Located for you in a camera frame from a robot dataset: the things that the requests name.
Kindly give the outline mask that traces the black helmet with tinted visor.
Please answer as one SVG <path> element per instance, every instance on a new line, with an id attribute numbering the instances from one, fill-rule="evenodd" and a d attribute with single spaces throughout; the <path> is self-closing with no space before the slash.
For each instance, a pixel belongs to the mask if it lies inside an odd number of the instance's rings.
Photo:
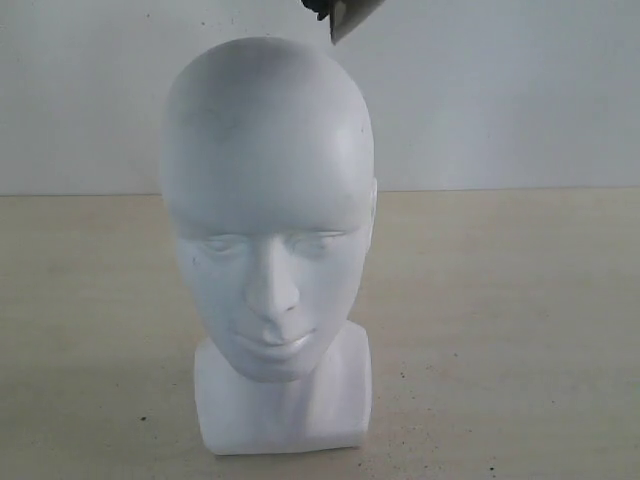
<path id="1" fill-rule="evenodd" d="M 333 45 L 366 21 L 385 0 L 302 0 L 302 5 L 321 22 L 329 22 L 329 36 Z"/>

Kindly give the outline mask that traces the white mannequin head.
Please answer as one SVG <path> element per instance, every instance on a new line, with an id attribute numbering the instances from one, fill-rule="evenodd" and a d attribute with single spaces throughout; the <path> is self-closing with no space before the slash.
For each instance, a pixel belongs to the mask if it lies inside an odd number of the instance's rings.
<path id="1" fill-rule="evenodd" d="M 232 40 L 166 102 L 162 197 L 206 331 L 200 431 L 218 455 L 359 446 L 372 408 L 366 330 L 350 311 L 374 227 L 364 97 L 326 54 Z"/>

